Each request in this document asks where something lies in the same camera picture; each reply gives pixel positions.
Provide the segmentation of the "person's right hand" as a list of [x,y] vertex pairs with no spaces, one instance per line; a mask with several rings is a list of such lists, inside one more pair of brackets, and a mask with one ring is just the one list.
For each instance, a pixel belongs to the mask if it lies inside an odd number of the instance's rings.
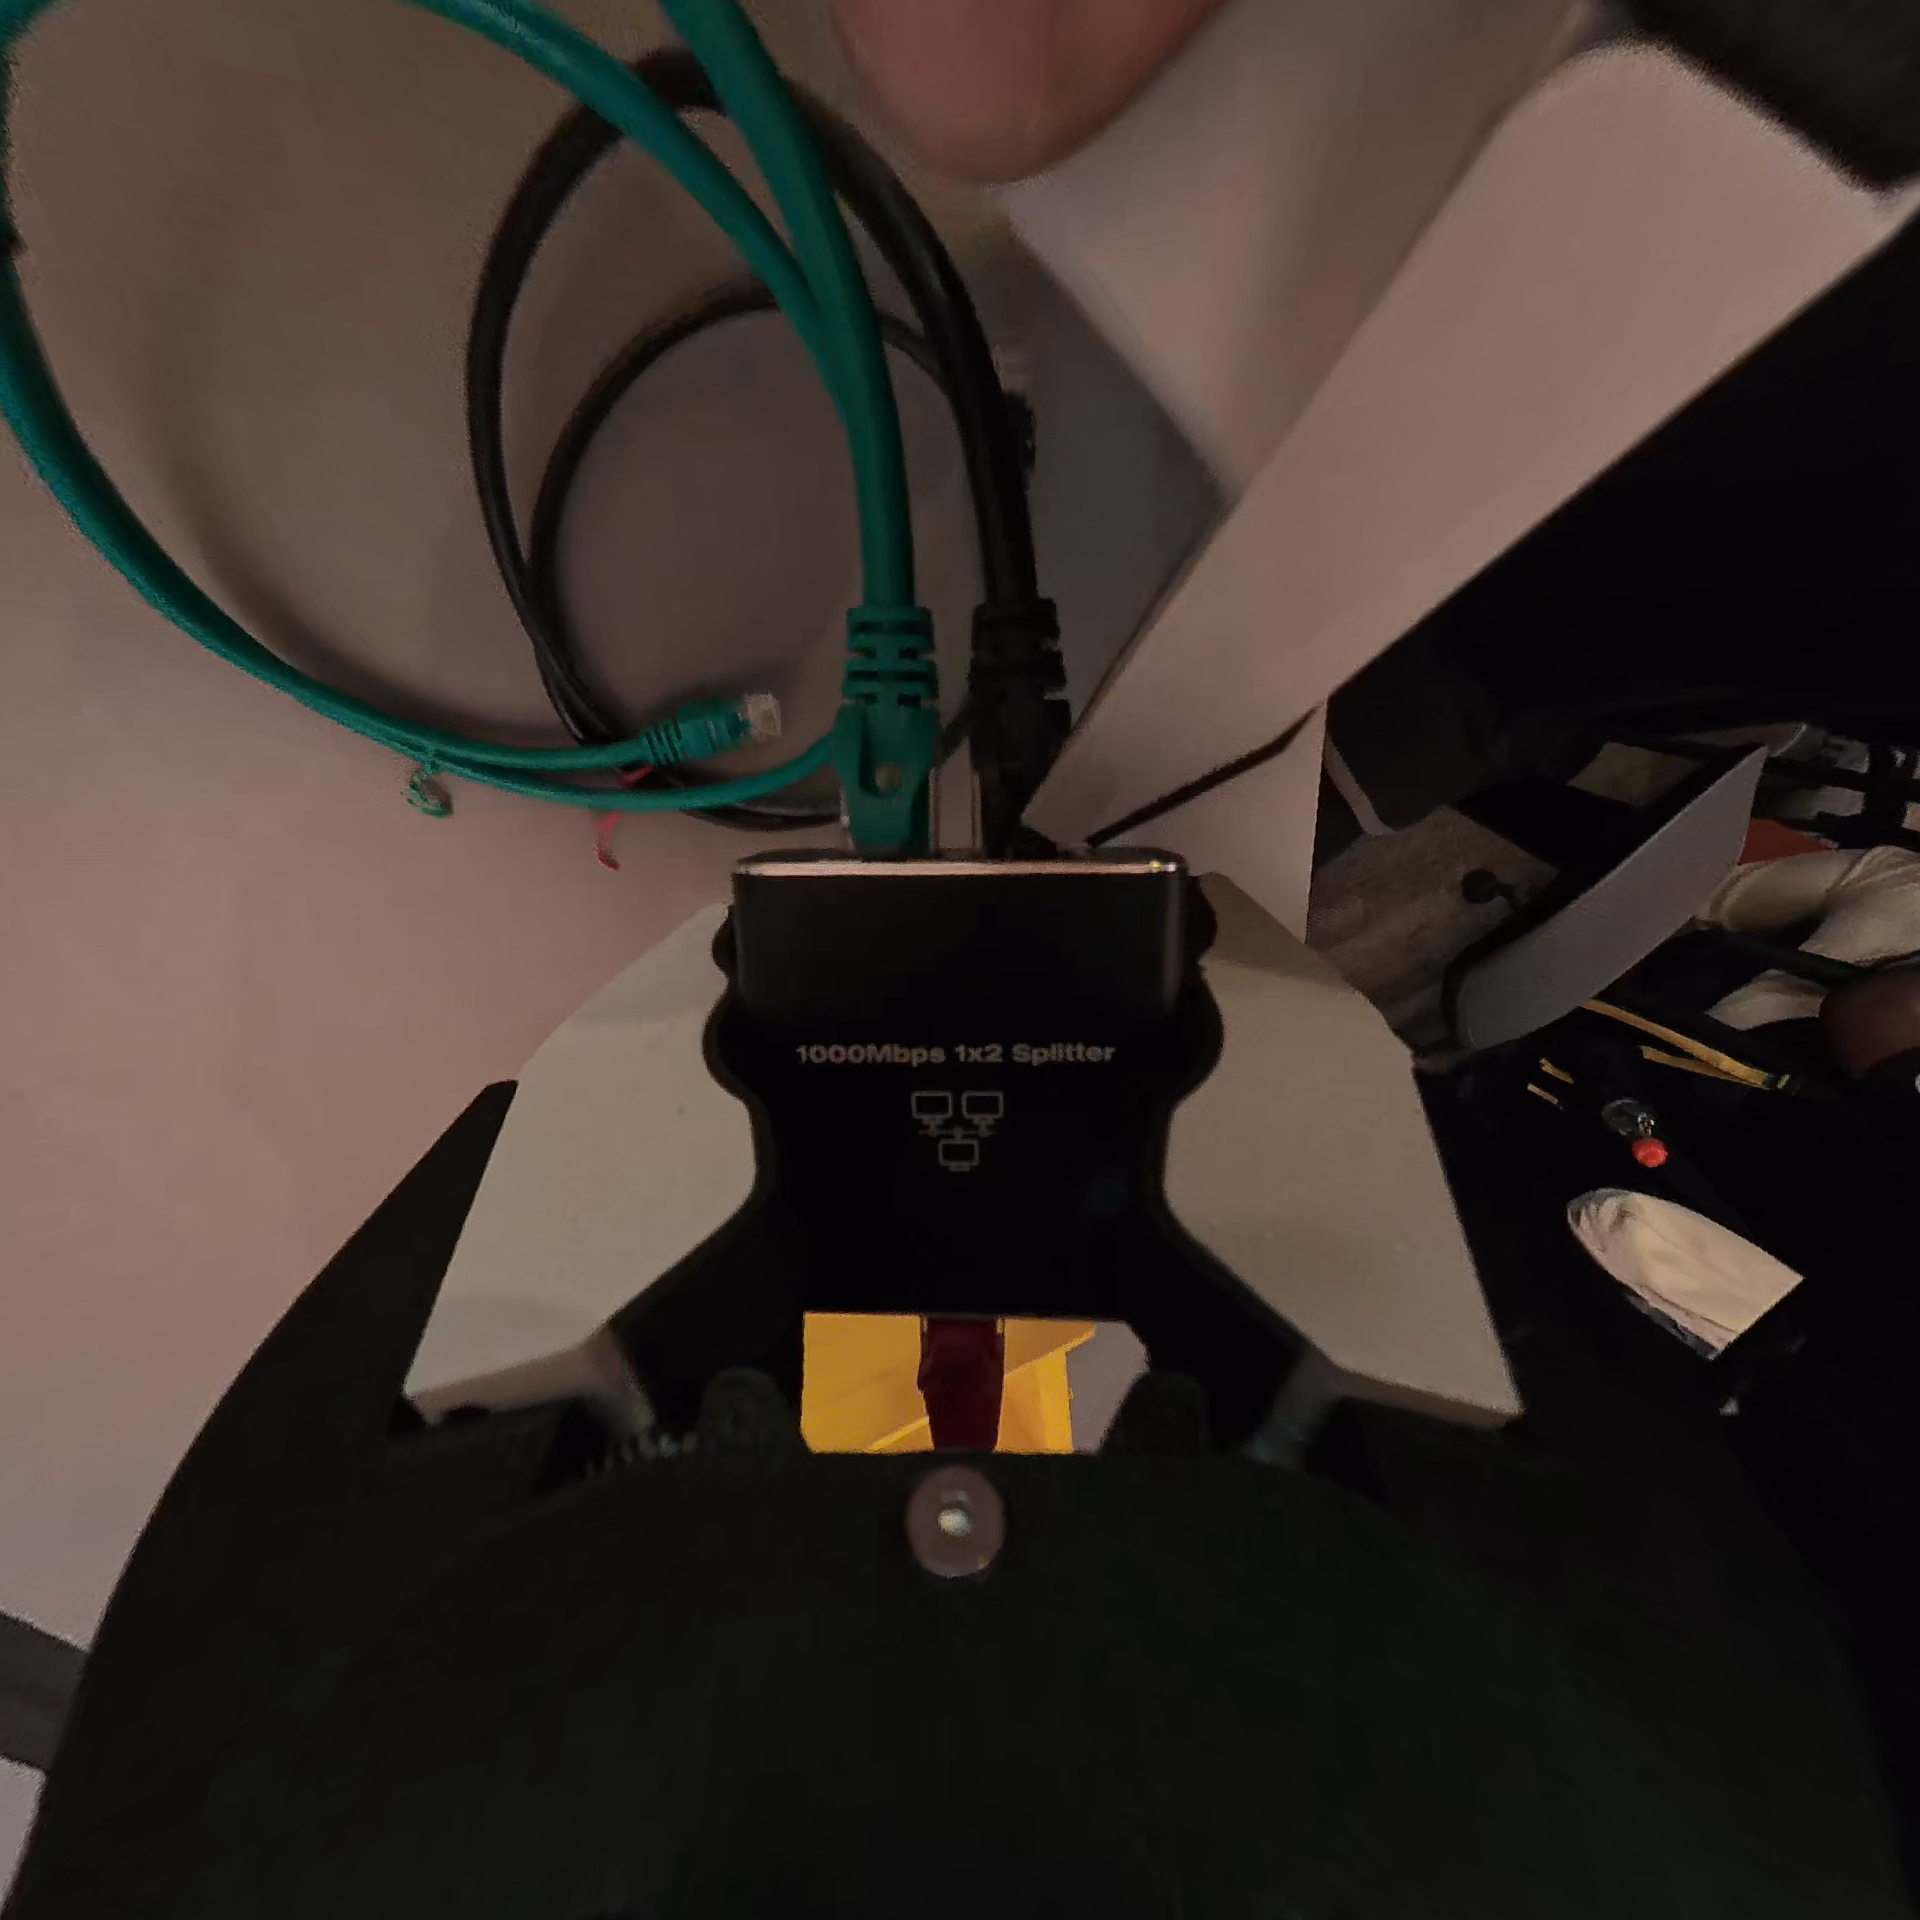
[[1217,2],[832,2],[848,69],[936,174],[1009,184],[1108,126]]

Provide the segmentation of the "grey slanted board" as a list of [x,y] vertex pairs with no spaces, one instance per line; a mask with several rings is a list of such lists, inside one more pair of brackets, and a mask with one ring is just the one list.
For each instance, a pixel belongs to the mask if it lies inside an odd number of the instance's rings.
[[1496,1050],[1567,1018],[1692,924],[1739,864],[1769,750],[1672,742],[1692,768],[1656,801],[1525,780],[1455,802],[1547,866],[1547,882],[1441,979],[1446,1037]]

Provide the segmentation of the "red twist tie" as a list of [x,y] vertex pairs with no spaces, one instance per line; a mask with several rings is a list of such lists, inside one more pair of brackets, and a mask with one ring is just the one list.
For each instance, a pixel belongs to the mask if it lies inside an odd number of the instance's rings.
[[[612,795],[653,795],[656,790],[662,790],[662,794],[670,790],[670,785],[660,781],[660,771],[653,768],[652,763],[624,765],[620,771],[612,771],[607,776],[607,780],[611,780],[611,785],[605,786],[603,794],[598,794],[601,801],[611,801]],[[652,802],[647,802],[647,804],[632,802],[630,804],[627,801],[620,801],[612,808],[601,808],[601,810],[589,812],[589,819],[592,819],[592,856],[593,856],[593,861],[603,870],[607,870],[607,874],[620,870],[616,840],[632,821],[647,817],[648,812],[652,812]]]

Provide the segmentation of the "black ethernet splitter box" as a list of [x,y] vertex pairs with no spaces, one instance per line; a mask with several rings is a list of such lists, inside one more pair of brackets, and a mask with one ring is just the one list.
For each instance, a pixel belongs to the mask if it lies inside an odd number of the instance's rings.
[[1134,1321],[1216,1018],[1176,861],[760,859],[712,1065],[806,1308]]

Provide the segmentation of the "white cloth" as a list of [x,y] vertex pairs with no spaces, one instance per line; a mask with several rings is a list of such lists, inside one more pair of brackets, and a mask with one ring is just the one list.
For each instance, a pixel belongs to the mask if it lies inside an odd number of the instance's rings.
[[1695,914],[1700,926],[1800,947],[1849,964],[1918,954],[1918,853],[1902,849],[1783,856],[1733,870]]
[[1645,1317],[1704,1360],[1725,1353],[1804,1282],[1751,1238],[1641,1192],[1581,1194],[1567,1203],[1567,1229]]

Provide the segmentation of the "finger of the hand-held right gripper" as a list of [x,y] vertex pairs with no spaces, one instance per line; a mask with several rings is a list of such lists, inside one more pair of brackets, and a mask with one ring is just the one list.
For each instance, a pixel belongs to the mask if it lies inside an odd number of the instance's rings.
[[996,200],[1213,480],[1245,492],[1561,44],[1188,44]]
[[1077,741],[1077,836],[1305,721],[1915,211],[1643,42],[1500,126]]

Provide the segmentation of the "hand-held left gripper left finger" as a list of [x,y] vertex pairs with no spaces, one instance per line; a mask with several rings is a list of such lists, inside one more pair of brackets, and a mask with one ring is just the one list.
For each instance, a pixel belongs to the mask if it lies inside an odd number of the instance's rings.
[[425,1420],[582,1401],[652,1420],[615,1317],[750,1197],[751,1124],[705,1065],[708,904],[524,1067],[404,1381]]

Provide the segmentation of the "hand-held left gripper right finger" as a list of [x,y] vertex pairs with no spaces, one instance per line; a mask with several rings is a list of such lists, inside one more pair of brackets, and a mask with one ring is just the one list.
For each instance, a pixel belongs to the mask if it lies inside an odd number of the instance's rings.
[[1223,878],[1115,870],[1142,948],[1142,1139],[1113,1308],[1213,1449],[1312,1449],[1349,1406],[1500,1432],[1520,1389],[1408,1050]]

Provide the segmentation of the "yellow plastic bin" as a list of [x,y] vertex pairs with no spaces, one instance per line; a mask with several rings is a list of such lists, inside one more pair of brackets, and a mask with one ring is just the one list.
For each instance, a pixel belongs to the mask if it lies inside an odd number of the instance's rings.
[[[1096,1323],[1006,1320],[1001,1332],[999,1428],[995,1451],[1070,1454],[1071,1384],[1067,1358]],[[803,1339],[799,1428],[827,1454],[920,1454],[932,1433],[920,1394],[917,1315],[814,1312]]]

